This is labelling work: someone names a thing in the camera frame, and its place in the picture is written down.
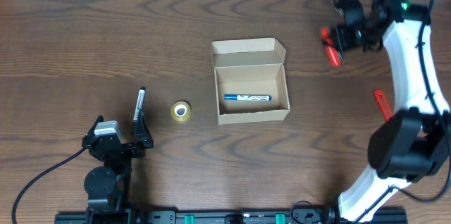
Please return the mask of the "red stapler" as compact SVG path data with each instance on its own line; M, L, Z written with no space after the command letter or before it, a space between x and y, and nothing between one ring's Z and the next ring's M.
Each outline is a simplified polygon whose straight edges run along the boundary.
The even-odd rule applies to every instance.
M322 27L320 29L321 42L326 51L330 64L334 68L338 68L342 65L342 58L340 52L334 47L331 37L330 29L328 27Z

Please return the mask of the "red utility knife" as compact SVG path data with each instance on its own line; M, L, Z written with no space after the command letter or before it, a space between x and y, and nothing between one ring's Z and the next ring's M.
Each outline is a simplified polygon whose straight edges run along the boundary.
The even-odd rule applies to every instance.
M376 100L376 103L378 104L379 109L383 114L385 122L388 122L393 116L393 112L391 107L389 106L389 103L385 97L384 92L380 89L375 89L373 91L373 96Z

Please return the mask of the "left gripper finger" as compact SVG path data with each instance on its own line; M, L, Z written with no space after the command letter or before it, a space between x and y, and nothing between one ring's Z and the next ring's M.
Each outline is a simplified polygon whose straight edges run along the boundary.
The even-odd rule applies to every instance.
M134 124L135 124L134 135L141 141L144 148L153 148L154 140L145 123L144 113L140 109L138 110L137 118L134 119Z
M95 120L93 126L88 130L88 132L87 132L86 135L87 135L87 136L92 136L92 135L94 135L94 131L95 131L97 125L98 125L99 123L103 122L103 121L104 121L104 117L103 117L102 115L98 115L98 117L97 117L97 119Z

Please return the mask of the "blue marker pen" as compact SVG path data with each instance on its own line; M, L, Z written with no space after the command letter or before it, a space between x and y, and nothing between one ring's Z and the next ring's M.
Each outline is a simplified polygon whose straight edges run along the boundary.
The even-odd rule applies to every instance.
M225 94L225 100L229 101L270 101L271 95L239 95L239 94Z

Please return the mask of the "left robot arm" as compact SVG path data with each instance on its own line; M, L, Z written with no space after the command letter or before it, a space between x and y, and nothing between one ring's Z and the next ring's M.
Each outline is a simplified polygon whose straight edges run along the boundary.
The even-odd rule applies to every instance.
M133 119L136 142L122 143L115 120L98 116L82 139L82 147L103 163L86 176L84 188L88 195L88 223L146 223L144 211L129 202L132 160L142 158L154 141L144 120L142 110Z

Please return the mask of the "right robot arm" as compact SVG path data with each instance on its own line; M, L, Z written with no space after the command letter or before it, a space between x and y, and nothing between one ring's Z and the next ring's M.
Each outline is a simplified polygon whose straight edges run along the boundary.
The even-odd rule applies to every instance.
M331 64L346 51L386 50L391 67L393 114L375 131L368 164L338 197L332 223L370 223L397 192L436 174L450 160L450 106L441 92L431 53L431 5L408 0L373 0L365 14L359 0L335 0L342 25L321 30Z

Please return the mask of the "black marker pen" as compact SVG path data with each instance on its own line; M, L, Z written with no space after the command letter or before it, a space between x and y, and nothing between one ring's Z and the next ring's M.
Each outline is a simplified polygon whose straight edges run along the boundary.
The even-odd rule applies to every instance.
M137 102L136 102L135 112L134 112L134 116L133 116L133 121L134 122L137 122L138 118L140 116L140 111L142 110L145 94L146 94L146 88L145 87L141 87L139 92L138 92L138 96L137 96Z

